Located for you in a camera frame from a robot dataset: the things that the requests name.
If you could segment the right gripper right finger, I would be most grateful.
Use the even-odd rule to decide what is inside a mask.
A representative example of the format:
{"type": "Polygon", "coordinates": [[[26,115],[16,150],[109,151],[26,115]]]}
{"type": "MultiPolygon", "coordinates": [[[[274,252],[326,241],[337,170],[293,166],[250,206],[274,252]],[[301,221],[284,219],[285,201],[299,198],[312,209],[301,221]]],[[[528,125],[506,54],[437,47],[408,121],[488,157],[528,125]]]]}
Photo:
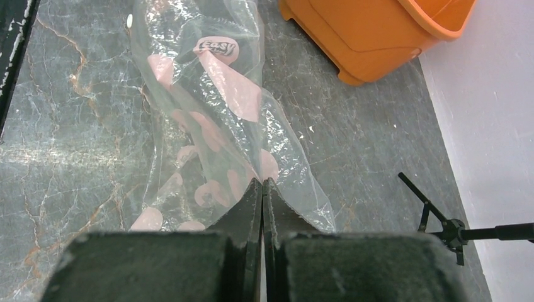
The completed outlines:
{"type": "Polygon", "coordinates": [[[268,301],[290,301],[283,243],[293,233],[319,230],[298,214],[281,195],[276,182],[263,182],[263,239],[268,301]]]}

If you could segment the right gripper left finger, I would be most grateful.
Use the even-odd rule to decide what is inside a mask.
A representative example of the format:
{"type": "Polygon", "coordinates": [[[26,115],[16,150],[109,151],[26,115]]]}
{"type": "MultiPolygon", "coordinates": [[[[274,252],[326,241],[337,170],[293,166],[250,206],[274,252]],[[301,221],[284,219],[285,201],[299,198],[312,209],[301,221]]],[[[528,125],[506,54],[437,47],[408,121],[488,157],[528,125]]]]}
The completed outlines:
{"type": "Polygon", "coordinates": [[[261,297],[262,184],[252,178],[240,200],[209,230],[229,239],[221,273],[220,301],[261,297]]]}

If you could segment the clear pink-dotted zip bag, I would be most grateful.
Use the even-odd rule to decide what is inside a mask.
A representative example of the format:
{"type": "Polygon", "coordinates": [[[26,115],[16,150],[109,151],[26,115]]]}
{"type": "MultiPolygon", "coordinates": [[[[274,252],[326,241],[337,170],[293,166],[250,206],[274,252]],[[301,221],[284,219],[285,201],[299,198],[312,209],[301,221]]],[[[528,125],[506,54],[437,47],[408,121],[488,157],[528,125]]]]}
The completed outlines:
{"type": "Polygon", "coordinates": [[[132,53],[152,112],[154,159],[134,231],[203,230],[253,179],[319,230],[336,228],[280,103],[262,87],[256,1],[136,1],[132,53]]]}

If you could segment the orange plastic basket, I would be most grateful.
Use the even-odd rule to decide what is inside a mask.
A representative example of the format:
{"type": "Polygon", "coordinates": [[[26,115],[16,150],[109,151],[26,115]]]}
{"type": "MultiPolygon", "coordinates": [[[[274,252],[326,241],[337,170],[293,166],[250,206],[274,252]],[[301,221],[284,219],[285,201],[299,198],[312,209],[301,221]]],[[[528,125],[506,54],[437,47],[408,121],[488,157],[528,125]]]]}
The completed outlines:
{"type": "Polygon", "coordinates": [[[475,0],[280,0],[349,85],[374,82],[440,42],[461,37],[475,0]]]}

